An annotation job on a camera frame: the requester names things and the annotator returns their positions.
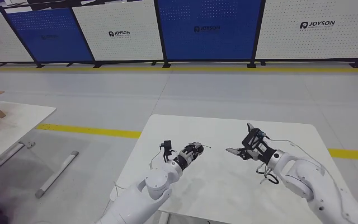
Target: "gray floor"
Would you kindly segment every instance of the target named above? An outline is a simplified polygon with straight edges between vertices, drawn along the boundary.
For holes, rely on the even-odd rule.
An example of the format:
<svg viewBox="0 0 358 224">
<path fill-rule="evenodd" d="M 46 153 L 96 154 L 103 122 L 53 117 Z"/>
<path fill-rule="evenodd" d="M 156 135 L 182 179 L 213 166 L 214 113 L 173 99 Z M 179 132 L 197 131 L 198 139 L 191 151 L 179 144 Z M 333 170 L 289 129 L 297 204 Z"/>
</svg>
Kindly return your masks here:
<svg viewBox="0 0 358 224">
<path fill-rule="evenodd" d="M 274 66 L 349 68 L 343 63 Z M 56 107 L 46 123 L 109 129 L 141 131 L 152 114 L 309 123 L 328 148 L 356 150 L 357 85 L 357 73 L 1 71 L 0 100 Z M 136 139 L 45 130 L 31 135 L 36 146 L 0 167 L 0 205 L 11 223 L 98 219 Z M 36 190 L 73 150 L 79 157 L 36 199 Z M 358 161 L 335 162 L 358 199 Z M 207 222 L 174 216 L 171 223 Z"/>
</svg>

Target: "yellow stripe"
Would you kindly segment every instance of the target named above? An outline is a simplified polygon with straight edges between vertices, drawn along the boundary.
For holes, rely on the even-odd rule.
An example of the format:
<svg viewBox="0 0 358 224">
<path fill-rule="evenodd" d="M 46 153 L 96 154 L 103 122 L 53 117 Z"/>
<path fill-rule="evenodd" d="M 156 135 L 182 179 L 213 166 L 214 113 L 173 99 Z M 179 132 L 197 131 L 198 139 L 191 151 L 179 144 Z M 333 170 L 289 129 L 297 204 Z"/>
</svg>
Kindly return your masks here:
<svg viewBox="0 0 358 224">
<path fill-rule="evenodd" d="M 135 132 L 132 130 L 89 128 L 89 127 L 77 127 L 77 126 L 57 125 L 57 124 L 40 124 L 39 126 L 37 126 L 37 129 L 55 130 L 58 132 L 72 132 L 72 133 L 81 133 L 81 134 L 98 134 L 102 136 L 115 136 L 115 137 L 124 137 L 124 138 L 139 138 L 141 134 L 141 132 Z M 358 160 L 357 150 L 340 150 L 337 148 L 329 148 L 328 151 L 332 157 Z"/>
<path fill-rule="evenodd" d="M 59 68 L 0 68 L 0 71 L 205 71 L 205 72 L 358 72 L 358 69 L 354 68 L 238 68 L 238 67 L 176 67 L 170 68 L 145 66 L 145 67 L 59 67 Z"/>
<path fill-rule="evenodd" d="M 57 124 L 40 124 L 36 129 L 40 130 L 56 130 L 58 132 L 73 132 L 82 134 L 98 134 L 101 136 L 115 136 L 124 138 L 139 138 L 141 132 L 135 132 L 132 130 L 114 130 L 103 128 L 89 128 L 89 127 L 76 127 L 68 125 Z"/>
<path fill-rule="evenodd" d="M 353 160 L 358 160 L 358 151 L 357 150 L 340 150 L 337 148 L 329 148 L 328 151 L 332 157 L 350 158 Z"/>
</svg>

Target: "perforated panel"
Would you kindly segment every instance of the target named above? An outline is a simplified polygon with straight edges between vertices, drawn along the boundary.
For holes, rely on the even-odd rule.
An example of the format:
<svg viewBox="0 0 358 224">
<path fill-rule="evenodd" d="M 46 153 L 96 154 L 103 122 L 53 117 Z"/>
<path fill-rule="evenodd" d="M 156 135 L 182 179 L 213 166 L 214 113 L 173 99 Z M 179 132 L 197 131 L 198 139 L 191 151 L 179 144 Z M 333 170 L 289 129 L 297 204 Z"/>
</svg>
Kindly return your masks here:
<svg viewBox="0 0 358 224">
<path fill-rule="evenodd" d="M 158 0 L 167 58 L 250 59 L 260 0 Z"/>
<path fill-rule="evenodd" d="M 154 3 L 112 3 L 73 9 L 95 60 L 162 60 Z"/>
<path fill-rule="evenodd" d="M 357 0 L 266 0 L 257 59 L 357 57 Z"/>
<path fill-rule="evenodd" d="M 10 13 L 8 16 L 39 62 L 92 60 L 68 8 Z"/>
<path fill-rule="evenodd" d="M 0 62 L 32 62 L 31 56 L 0 14 Z"/>
</svg>

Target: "white tabletop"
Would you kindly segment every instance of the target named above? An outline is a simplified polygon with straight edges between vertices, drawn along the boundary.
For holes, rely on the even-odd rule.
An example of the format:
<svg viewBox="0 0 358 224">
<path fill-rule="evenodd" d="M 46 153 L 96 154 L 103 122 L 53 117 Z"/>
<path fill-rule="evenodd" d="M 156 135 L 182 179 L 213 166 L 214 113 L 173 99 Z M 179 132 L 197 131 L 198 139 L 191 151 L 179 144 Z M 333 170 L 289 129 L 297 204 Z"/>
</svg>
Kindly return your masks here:
<svg viewBox="0 0 358 224">
<path fill-rule="evenodd" d="M 6 116 L 0 119 L 0 155 L 50 116 L 56 108 L 0 101 Z"/>
<path fill-rule="evenodd" d="M 310 124 L 166 115 L 150 117 L 117 185 L 126 188 L 142 178 L 164 140 L 171 140 L 173 149 L 177 151 L 188 143 L 200 142 L 212 148 L 204 148 L 204 153 L 184 170 L 180 180 L 172 185 L 173 194 L 160 211 L 232 224 L 320 223 L 305 199 L 292 193 L 282 183 L 273 185 L 265 181 L 260 184 L 263 176 L 255 170 L 261 162 L 243 161 L 225 151 L 228 147 L 242 147 L 241 142 L 248 134 L 247 122 L 272 139 L 289 139 L 304 148 L 331 172 L 339 187 L 349 192 L 317 130 Z M 289 143 L 268 142 L 268 145 L 305 157 L 300 149 Z M 153 167 L 161 163 L 162 154 L 154 159 Z M 116 196 L 114 188 L 111 200 Z"/>
</svg>

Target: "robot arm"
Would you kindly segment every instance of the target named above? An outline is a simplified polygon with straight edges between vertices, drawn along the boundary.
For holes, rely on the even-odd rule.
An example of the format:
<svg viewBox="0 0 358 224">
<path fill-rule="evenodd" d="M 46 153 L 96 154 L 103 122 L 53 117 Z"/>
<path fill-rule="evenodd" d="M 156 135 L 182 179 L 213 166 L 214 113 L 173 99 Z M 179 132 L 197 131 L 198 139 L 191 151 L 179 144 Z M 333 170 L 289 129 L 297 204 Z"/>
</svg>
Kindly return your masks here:
<svg viewBox="0 0 358 224">
<path fill-rule="evenodd" d="M 162 147 L 166 163 L 160 169 L 150 170 L 142 180 L 121 193 L 96 224 L 144 223 L 170 197 L 170 185 L 177 182 L 183 170 L 204 151 L 200 143 L 194 142 L 186 146 L 176 158 L 169 160 L 168 157 L 174 151 L 171 141 L 165 141 L 161 144 Z"/>
<path fill-rule="evenodd" d="M 244 160 L 260 160 L 267 165 L 265 178 L 273 172 L 283 184 L 298 196 L 305 198 L 309 208 L 324 224 L 358 223 L 358 203 L 348 192 L 338 188 L 332 175 L 315 159 L 297 158 L 281 150 L 270 148 L 263 140 L 270 139 L 264 132 L 248 124 L 249 134 L 243 140 L 244 148 L 227 151 Z M 293 166 L 283 174 L 288 162 Z"/>
</svg>

